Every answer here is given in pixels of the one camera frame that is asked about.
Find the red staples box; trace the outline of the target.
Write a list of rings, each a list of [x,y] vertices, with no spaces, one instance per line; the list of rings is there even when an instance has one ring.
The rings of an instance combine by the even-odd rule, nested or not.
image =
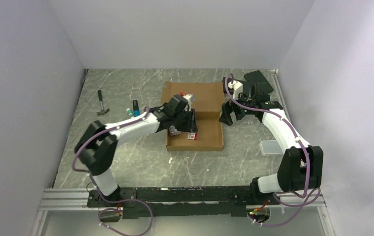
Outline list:
[[[196,140],[197,139],[197,132],[190,132],[187,135],[188,140]]]

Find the blue capped marker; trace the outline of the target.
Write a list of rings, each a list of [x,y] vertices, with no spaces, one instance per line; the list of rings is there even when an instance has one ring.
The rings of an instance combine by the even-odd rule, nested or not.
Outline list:
[[[140,115],[139,104],[137,100],[132,101],[133,114],[135,117]]]

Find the green white glue stick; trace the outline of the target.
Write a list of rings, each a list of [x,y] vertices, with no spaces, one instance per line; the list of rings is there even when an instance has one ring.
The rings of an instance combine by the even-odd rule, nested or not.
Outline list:
[[[127,109],[126,109],[126,112],[127,112],[127,114],[128,114],[131,118],[135,117],[134,113],[132,112],[132,110],[131,110],[130,108],[127,108]]]

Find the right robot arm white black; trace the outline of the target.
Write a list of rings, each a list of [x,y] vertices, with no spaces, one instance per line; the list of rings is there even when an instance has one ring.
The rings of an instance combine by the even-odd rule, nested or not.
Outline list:
[[[319,188],[323,150],[312,146],[297,132],[282,105],[272,101],[269,94],[245,95],[239,81],[225,80],[223,87],[229,100],[222,105],[219,121],[231,126],[231,113],[235,114],[236,120],[246,115],[255,116],[269,129],[283,153],[276,173],[252,180],[249,191],[251,201],[261,204],[268,199],[269,193],[279,192],[303,191],[302,197],[305,197],[310,189]]]

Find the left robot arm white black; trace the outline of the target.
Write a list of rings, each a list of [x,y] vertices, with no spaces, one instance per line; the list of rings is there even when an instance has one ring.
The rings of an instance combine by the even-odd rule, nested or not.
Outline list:
[[[92,122],[76,145],[75,160],[79,160],[86,169],[73,170],[84,172],[92,178],[100,191],[100,200],[112,207],[121,199],[121,188],[113,178],[111,165],[116,149],[141,136],[154,134],[173,127],[179,132],[197,132],[192,94],[176,94],[169,102],[153,108],[145,108],[137,117],[124,121],[103,124]]]

